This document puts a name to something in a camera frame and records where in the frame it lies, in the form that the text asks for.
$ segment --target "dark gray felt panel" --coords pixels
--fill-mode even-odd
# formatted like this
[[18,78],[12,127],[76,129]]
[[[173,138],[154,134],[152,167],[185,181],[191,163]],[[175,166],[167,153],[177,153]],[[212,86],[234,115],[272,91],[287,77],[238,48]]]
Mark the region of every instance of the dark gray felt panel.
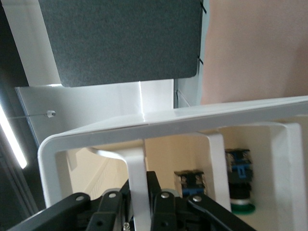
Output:
[[64,86],[196,75],[199,0],[39,0],[39,4]]

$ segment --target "metal bolt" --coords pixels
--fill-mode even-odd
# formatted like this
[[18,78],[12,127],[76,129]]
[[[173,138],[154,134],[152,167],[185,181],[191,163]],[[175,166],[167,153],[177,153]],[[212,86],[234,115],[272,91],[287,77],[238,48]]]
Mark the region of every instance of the metal bolt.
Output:
[[166,199],[166,198],[169,197],[169,193],[163,192],[163,193],[161,194],[161,197],[164,198],[164,199]]
[[200,202],[200,201],[202,201],[202,198],[200,196],[194,196],[192,198],[192,200],[195,201],[195,202]]
[[114,192],[109,194],[109,198],[115,198],[115,197],[116,197],[116,194]]
[[84,196],[79,196],[79,197],[76,198],[77,201],[82,201],[83,199],[85,199]]
[[125,222],[123,225],[123,231],[130,231],[130,225],[128,222]]

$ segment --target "white curved bracket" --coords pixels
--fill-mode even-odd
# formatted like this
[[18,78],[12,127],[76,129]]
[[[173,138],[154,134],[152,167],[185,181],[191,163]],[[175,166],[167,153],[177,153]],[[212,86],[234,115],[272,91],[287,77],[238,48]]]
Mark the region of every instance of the white curved bracket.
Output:
[[140,146],[140,141],[126,142],[124,145],[104,145],[100,148],[89,147],[87,149],[97,155],[120,159],[126,163],[135,230],[149,230],[151,227],[150,203],[143,146]]

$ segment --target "black metal arm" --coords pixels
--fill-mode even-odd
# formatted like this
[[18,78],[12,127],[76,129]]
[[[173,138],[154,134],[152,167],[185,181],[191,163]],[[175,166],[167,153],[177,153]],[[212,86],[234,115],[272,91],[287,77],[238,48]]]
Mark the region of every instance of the black metal arm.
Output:
[[[155,172],[147,172],[151,231],[254,231],[204,194],[186,199],[162,192]],[[128,181],[122,189],[91,201],[75,193],[9,231],[134,231]]]

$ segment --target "white plastic frame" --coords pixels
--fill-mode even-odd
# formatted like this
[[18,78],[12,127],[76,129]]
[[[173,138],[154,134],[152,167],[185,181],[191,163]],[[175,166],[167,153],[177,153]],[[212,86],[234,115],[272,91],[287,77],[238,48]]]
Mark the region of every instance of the white plastic frame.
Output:
[[[298,114],[308,114],[307,96],[220,103],[144,115],[121,116],[50,136],[38,150],[46,206],[49,207],[72,193],[67,162],[58,161],[58,158],[63,159],[66,150],[280,119]],[[138,177],[139,173],[130,175],[129,180]],[[137,231],[149,229],[150,226],[146,229],[136,226]]]

